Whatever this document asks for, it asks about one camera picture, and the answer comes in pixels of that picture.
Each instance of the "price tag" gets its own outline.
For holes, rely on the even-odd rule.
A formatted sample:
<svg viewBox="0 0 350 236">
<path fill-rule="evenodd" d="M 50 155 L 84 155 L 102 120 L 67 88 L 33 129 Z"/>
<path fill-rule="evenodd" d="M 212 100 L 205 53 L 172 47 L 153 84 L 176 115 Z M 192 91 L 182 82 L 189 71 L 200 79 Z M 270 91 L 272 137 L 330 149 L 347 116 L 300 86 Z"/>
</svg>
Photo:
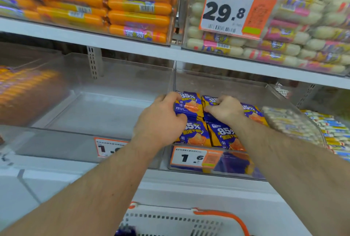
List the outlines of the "price tag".
<svg viewBox="0 0 350 236">
<path fill-rule="evenodd" d="M 174 146 L 170 163 L 178 166 L 213 169 L 223 153 L 218 150 Z"/>
<path fill-rule="evenodd" d="M 199 29 L 260 39 L 277 0 L 206 0 Z"/>
<path fill-rule="evenodd" d="M 125 146 L 128 141 L 114 140 L 95 137 L 95 145 L 97 149 L 97 156 L 107 158 L 117 152 L 121 147 Z"/>
</svg>

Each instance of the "orange basket handle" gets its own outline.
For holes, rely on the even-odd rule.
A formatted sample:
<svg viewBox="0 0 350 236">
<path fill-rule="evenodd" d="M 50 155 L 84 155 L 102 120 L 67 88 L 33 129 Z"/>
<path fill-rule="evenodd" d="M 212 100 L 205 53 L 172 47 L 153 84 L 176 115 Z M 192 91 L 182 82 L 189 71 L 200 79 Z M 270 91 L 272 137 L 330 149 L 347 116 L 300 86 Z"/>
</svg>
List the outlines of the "orange basket handle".
<svg viewBox="0 0 350 236">
<path fill-rule="evenodd" d="M 217 210 L 201 210 L 198 208 L 192 208 L 192 211 L 195 215 L 213 215 L 213 216 L 220 216 L 220 217 L 228 217 L 236 220 L 238 224 L 241 226 L 244 236 L 249 236 L 249 231 L 247 229 L 247 226 L 244 224 L 244 222 L 237 217 L 236 215 L 229 213 L 229 212 L 223 212 L 223 211 L 217 211 Z"/>
</svg>

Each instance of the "person's left hand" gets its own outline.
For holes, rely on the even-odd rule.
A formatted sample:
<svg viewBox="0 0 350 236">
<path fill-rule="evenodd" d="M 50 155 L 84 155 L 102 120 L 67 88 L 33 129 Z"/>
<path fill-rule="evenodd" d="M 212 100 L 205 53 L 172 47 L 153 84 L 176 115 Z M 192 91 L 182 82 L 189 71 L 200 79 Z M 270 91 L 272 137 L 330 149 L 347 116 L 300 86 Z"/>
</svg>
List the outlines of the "person's left hand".
<svg viewBox="0 0 350 236">
<path fill-rule="evenodd" d="M 154 154 L 173 143 L 182 134 L 187 123 L 185 114 L 176 115 L 173 110 L 176 100 L 181 100 L 181 95 L 170 92 L 158 96 L 144 109 L 134 127 L 132 141 L 147 143 L 148 149 L 154 149 Z"/>
</svg>

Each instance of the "shelf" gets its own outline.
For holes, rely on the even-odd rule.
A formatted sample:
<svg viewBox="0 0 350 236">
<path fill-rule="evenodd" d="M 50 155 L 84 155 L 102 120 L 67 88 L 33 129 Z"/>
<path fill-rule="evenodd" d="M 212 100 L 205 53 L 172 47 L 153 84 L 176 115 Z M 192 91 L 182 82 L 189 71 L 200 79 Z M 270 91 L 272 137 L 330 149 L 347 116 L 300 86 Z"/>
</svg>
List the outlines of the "shelf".
<svg viewBox="0 0 350 236">
<path fill-rule="evenodd" d="M 262 64 L 253 61 L 219 57 L 210 54 L 183 50 L 180 46 L 164 47 L 116 37 L 94 34 L 85 31 L 71 30 L 33 22 L 19 21 L 0 17 L 0 31 L 27 35 L 32 37 L 81 44 L 97 48 L 111 49 L 121 52 L 136 53 L 191 64 L 218 67 L 229 70 L 261 74 L 277 78 L 291 79 L 306 83 L 350 89 L 350 78 L 321 74 Z"/>
</svg>

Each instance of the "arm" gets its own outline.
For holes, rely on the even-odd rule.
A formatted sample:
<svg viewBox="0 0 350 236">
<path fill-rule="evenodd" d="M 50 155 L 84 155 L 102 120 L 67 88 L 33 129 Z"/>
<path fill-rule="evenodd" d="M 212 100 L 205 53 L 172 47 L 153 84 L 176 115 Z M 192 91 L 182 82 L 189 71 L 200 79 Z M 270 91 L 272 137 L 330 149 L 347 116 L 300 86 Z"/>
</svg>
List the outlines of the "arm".
<svg viewBox="0 0 350 236">
<path fill-rule="evenodd" d="M 309 142 L 247 118 L 237 99 L 209 106 L 237 134 L 253 162 L 313 236 L 350 235 L 350 164 Z"/>
<path fill-rule="evenodd" d="M 127 145 L 0 236 L 113 236 L 153 157 L 186 127 L 186 115 L 173 111 L 177 98 L 176 92 L 156 98 L 141 113 Z"/>
</svg>

